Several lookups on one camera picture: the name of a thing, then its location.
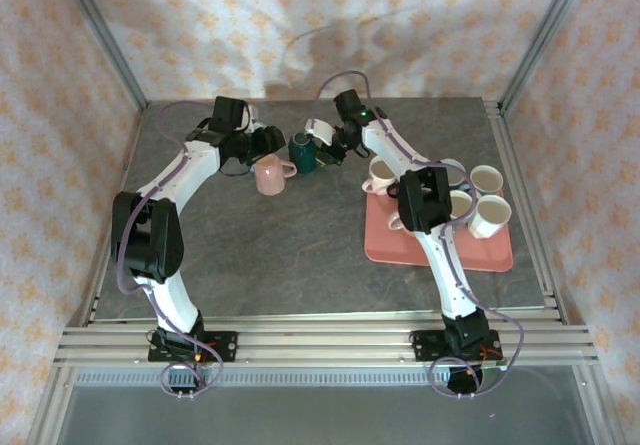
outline glass panel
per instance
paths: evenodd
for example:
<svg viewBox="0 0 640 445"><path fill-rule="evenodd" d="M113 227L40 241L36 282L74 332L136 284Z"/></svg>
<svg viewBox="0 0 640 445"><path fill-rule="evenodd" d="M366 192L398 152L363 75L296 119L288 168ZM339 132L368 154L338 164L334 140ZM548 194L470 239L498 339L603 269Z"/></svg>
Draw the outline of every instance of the glass panel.
<svg viewBox="0 0 640 445"><path fill-rule="evenodd" d="M535 367L516 368L493 393L461 401L413 385L225 385L193 402L179 402L149 385L76 385L59 443L585 445L593 440L572 368Z"/></svg>

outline floral wallpaper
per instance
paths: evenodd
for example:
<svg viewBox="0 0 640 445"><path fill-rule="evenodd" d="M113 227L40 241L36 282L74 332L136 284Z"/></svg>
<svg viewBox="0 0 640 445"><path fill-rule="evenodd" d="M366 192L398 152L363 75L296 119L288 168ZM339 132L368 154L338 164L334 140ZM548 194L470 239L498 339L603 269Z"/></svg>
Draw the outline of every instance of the floral wallpaper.
<svg viewBox="0 0 640 445"><path fill-rule="evenodd" d="M509 117L577 319L640 443L640 0L579 0Z"/></svg>
<svg viewBox="0 0 640 445"><path fill-rule="evenodd" d="M364 71L378 96L497 100L551 3L96 1L151 100L309 99L350 68Z"/></svg>
<svg viewBox="0 0 640 445"><path fill-rule="evenodd" d="M26 440L135 107L73 0L0 0L0 443Z"/></svg>

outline cable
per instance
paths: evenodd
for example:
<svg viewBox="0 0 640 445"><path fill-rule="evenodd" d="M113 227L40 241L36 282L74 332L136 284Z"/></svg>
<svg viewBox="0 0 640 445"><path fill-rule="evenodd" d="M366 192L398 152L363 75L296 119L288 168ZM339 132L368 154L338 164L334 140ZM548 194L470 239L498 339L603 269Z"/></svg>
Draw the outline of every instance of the cable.
<svg viewBox="0 0 640 445"><path fill-rule="evenodd" d="M166 105L164 108L162 108L160 110L160 112L158 112L158 118L160 121L160 119L164 116L164 113L169 110L170 108L173 108L177 105L183 105L183 104L195 104L195 105L201 105L207 108L210 108L210 105L206 105L202 102L193 102L190 100L183 100L180 102L173 102L170 103L169 105ZM173 137L170 133L165 132L164 130L162 130L160 128L160 126L156 123L156 130L158 131L158 133L160 135L162 135L163 137L171 140L172 142L176 142L178 145L180 145L180 148L182 150L182 158L180 160L180 162L178 163L178 165L176 165L176 167L171 170L171 172L169 172L167 174L167 176L165 176L162 180L160 180L160 182L158 183L158 185L156 185L155 187L153 187L149 193L147 193L146 195L144 195L140 202L138 202L138 204L135 206L135 208L133 209L133 211L131 212L131 215L129 215L129 219L127 220L127 223L124 227L124 231L122 233L122 238L120 239L120 248L118 250L118 257L117 257L117 263L116 263L116 282L118 284L118 289L124 293L125 295L131 295L133 293L136 293L140 290L144 290L147 293L147 296L149 297L149 302L151 303L151 307L153 308L153 311L155 312L155 314L160 317L162 320L164 320L164 322L169 326L169 328L171 328L176 334L178 334L180 337L182 337L184 340L192 343L195 347L199 347L201 349L204 349L206 351L208 351L213 357L215 357L215 359L218 361L218 364L220 365L220 367L218 368L218 373L213 377L213 379L206 384L204 387L196 390L196 391L191 391L189 393L190 397L193 399L195 397L197 397L198 395L200 395L201 393L205 392L206 390L208 390L209 388L211 388L213 385L215 385L215 383L220 379L220 376L222 375L222 371L224 369L224 362L222 360L222 357L220 357L220 354L218 352L216 352L213 348L209 347L207 344L201 342L200 340L197 340L189 335L187 335L186 333L183 333L182 331L180 331L178 329L178 327L176 327L173 322L171 322L171 320L169 320L169 318L164 314L164 312L160 309L160 307L158 306L158 303L155 299L155 296L153 294L153 288L150 285L147 284L136 284L135 287L133 288L127 288L125 283L124 283L124 258L125 258L125 254L126 254L126 249L127 249L127 245L129 244L129 237L131 235L131 230L133 229L133 226L135 224L136 219L138 218L138 215L140 214L140 212L142 211L142 209L144 208L144 206L146 205L146 203L149 201L149 199L158 191L160 190L165 184L167 184L170 180L172 180L178 173L180 173L180 171L185 167L185 165L187 164L189 157L188 157L188 149L186 147L186 145L181 142L179 139ZM174 392L173 390L171 390L167 385L166 385L166 376L169 373L169 371L172 368L178 367L178 366L183 366L185 367L187 370L190 371L190 373L194 376L194 378L196 378L196 380L200 380L202 383L204 383L205 377L204 375L201 375L198 373L198 371L192 367L191 365L185 363L185 362L177 362L177 363L170 363L169 365L167 365L162 372L160 372L160 387L162 388L162 390L167 394L167 395L171 395L177 398L181 398L182 397L182 392Z"/></svg>
<svg viewBox="0 0 640 445"><path fill-rule="evenodd" d="M316 94L315 102L313 104L313 109L312 109L312 112L313 112L313 115L311 117L311 129L312 130L313 130L314 125L315 125L315 115L316 115L316 112L317 112L317 109L318 109L318 105L319 105L319 102L320 102L320 96L322 95L322 91L333 80L335 80L336 78L345 76L345 75L358 75L358 76L360 76L360 77L362 77L364 79L364 84L365 84L366 93L367 93L367 103L369 104L369 108L371 109L371 111L375 115L376 119L378 120L378 123L382 127L382 130L384 130L384 132L386 133L386 136L389 138L389 140L396 146L396 148L398 150L400 150L400 152L402 152L402 154L411 163L416 164L416 165L421 165L421 166L424 166L424 167L446 168L446 169L454 170L454 171L462 174L462 176L465 178L465 180L469 184L469 189L470 189L469 190L469 194L471 195L471 207L469 208L469 210L464 215L461 215L460 217L445 223L443 225L443 227L440 229L440 235L439 235L438 238L442 242L442 247L443 247L443 250L444 250L444 253L445 253L445 257L447 259L447 263L449 265L449 268L451 269L451 273L453 274L453 278L456 281L456 287L458 287L460 289L460 291L464 294L464 296L471 303L473 303L477 308L479 308L480 310L483 310L485 312L491 313L491 314L501 318L502 320L505 320L505 321L511 323L512 325L515 325L518 328L519 332L520 332L520 339L518 340L518 346L516 347L516 351L513 353L513 357L511 357L511 360L507 364L507 370L505 371L504 375L502 375L501 379L498 380L493 386L489 387L487 390L483 390L483 391L477 392L475 394L472 393L472 394L469 394L469 395L461 395L461 394L453 394L453 393L443 392L442 390L438 389L435 386L434 381L433 381L433 370L434 370L434 368L436 367L436 365L438 363L446 361L446 360L450 360L450 361L452 360L452 361L457 361L459 363L463 363L464 366L467 368L467 370L469 370L469 372L471 372L471 374L476 378L476 384L477 384L477 377L475 375L475 371L471 367L471 364L469 364L469 362L467 362L465 360L462 360L461 358L458 358L458 357L441 357L441 358L438 358L437 360L435 360L431 364L431 366L429 367L429 370L427 371L427 378L429 379L429 384L431 385L431 388L433 388L434 391L436 391L438 394L440 394L442 396L445 396L445 397L448 397L448 398L457 398L457 399L462 398L462 397L473 398L474 396L480 396L480 395L484 395L486 393L489 393L489 392L495 390L498 387L498 385L500 385L504 381L506 376L511 371L511 368L515 364L518 356L520 355L520 351L522 350L522 345L524 344L524 327L522 326L522 324L520 322L518 322L517 320L505 315L504 313L498 312L497 310L493 310L493 309L487 308L484 305L482 305L475 298L475 296L472 293L467 291L462 286L462 280L458 276L458 272L456 271L456 268L453 265L453 259L451 258L451 252L449 250L449 244L447 243L447 240L446 240L446 237L445 237L445 230L446 230L447 227L452 227L456 223L461 223L461 222L463 222L464 220L466 220L467 218L469 218L471 216L471 214L475 210L476 204L478 202L478 197L476 196L476 187L473 184L473 182L471 181L471 177L469 176L469 174L465 170L463 170L463 169L461 169L459 167L456 167L455 165L448 164L448 163L434 163L434 162L430 162L429 160L423 160L421 158L415 157L409 151L407 151L402 146L402 144L397 140L397 138L395 137L394 131L390 130L387 127L387 125L384 123L384 120L382 119L382 117L380 117L380 115L378 114L378 111L376 110L375 104L373 103L373 99L371 97L371 88L369 87L369 79L367 78L367 76L364 73L360 72L359 70L347 70L347 71L344 71L344 72L336 73L335 75L332 75L327 80L325 80L325 82L320 86L320 89L318 90L318 93Z"/></svg>
<svg viewBox="0 0 640 445"><path fill-rule="evenodd" d="M225 173L222 171L222 167L220 169L218 169L218 171L224 175L225 177L242 177L244 175L246 175L247 173L249 173L251 171L251 167L247 167L247 169L243 172L238 172L238 173Z"/></svg>
<svg viewBox="0 0 640 445"><path fill-rule="evenodd" d="M482 357L483 362L489 358L490 353L493 353L496 357L504 360L504 355L498 350L495 350L493 348L487 348L483 344L480 344L480 349L482 350L482 353L483 353L483 357Z"/></svg>

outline aluminum frame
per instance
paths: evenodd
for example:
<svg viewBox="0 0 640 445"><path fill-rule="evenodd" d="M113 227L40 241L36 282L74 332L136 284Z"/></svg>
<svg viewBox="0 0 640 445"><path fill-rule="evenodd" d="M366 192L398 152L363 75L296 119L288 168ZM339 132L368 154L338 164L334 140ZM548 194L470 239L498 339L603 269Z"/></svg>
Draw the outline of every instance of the aluminum frame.
<svg viewBox="0 0 640 445"><path fill-rule="evenodd" d="M76 0L76 3L86 17L96 39L113 65L122 84L127 89L129 96L139 111L144 110L148 105L147 98L96 2L94 0Z"/></svg>
<svg viewBox="0 0 640 445"><path fill-rule="evenodd" d="M563 322L570 323L565 306L566 289L561 286L557 270L551 260L549 245L540 229L537 210L527 190L506 118L499 113L488 112L488 115L498 144L500 158L504 164L507 181L511 186L516 210L522 221L522 228L538 275L538 281L543 292L553 292Z"/></svg>
<svg viewBox="0 0 640 445"><path fill-rule="evenodd" d="M622 432L588 328L563 325L551 292L545 292L545 304L541 310L509 311L525 327L525 343L516 366L572 366L595 443L621 443ZM65 329L46 399L40 404L27 443L56 443L73 387L79 377L82 383L87 381L86 373L97 371L96 383L119 380L119 385L140 386L140 373L151 372L145 375L150 384L164 367L146 360L146 334L155 325L152 320L139 320ZM505 353L512 354L518 340L515 327L502 320L490 320L490 325L500 331ZM440 314L435 311L230 317L206 320L205 326L239 332L237 361L227 364L227 370L240 377L234 380L249 386L273 382L269 377L289 369L306 370L303 375L307 380L339 369L347 375L361 375L365 370L370 383L425 383L425 364L414 360L408 335L415 329L442 328Z"/></svg>
<svg viewBox="0 0 640 445"><path fill-rule="evenodd" d="M531 42L527 53L525 53L516 73L509 82L502 100L500 100L500 110L503 115L508 116L510 111L515 108L515 104L522 95L525 85L538 63L540 63L545 50L556 36L564 17L575 1L553 0L551 3L533 42Z"/></svg>

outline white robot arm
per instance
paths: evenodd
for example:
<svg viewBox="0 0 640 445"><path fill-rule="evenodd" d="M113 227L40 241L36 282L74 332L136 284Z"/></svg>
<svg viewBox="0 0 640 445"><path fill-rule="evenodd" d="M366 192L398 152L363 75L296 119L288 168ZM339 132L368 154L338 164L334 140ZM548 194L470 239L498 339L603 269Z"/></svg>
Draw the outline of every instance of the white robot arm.
<svg viewBox="0 0 640 445"><path fill-rule="evenodd" d="M308 123L307 132L323 142L321 153L334 162L340 163L348 150L364 145L387 163L399 179L400 218L422 245L435 276L449 348L459 353L483 341L489 332L488 322L484 312L467 297L471 291L455 252L453 232L445 227L451 212L446 172L425 166L428 160L400 137L384 112L377 109L378 119L362 105L355 91L343 92L335 102L344 128L315 120ZM156 335L163 346L168 344L167 349L180 350L183 356L198 355L174 327L201 342L205 336L202 316L190 301L180 275L184 253L179 223L182 209L230 157L251 165L284 144L282 132L275 127L253 129L251 108L246 102L218 97L206 128L200 124L187 137L183 152L157 178L136 193L116 196L112 256L118 257L120 247L125 247L125 270L144 285L145 293L159 309ZM424 188L430 190L426 195ZM132 211L154 189L139 216L133 217L135 225L127 243L121 243Z"/></svg>
<svg viewBox="0 0 640 445"><path fill-rule="evenodd" d="M282 132L259 124L256 118L256 110L246 102L217 97L212 117L189 134L183 151L147 185L135 193L120 192L114 200L112 257L117 259L120 247L126 248L125 270L137 284L144 285L143 290L161 312L158 330L173 336L176 345L189 347L175 336L173 327L195 338L203 333L202 317L180 275L184 246L178 217L202 183L229 158L250 166L284 146ZM151 193L123 244L132 211Z"/></svg>
<svg viewBox="0 0 640 445"><path fill-rule="evenodd" d="M384 160L400 182L400 218L424 249L436 279L449 346L457 353L484 341L488 322L468 298L472 293L455 249L453 230L445 225L451 213L446 170L429 166L429 160L400 136L386 114L378 108L376 116L361 103L355 90L339 94L334 102L344 128L310 119L306 132L322 142L320 153L328 162L341 163L348 150L361 145Z"/></svg>

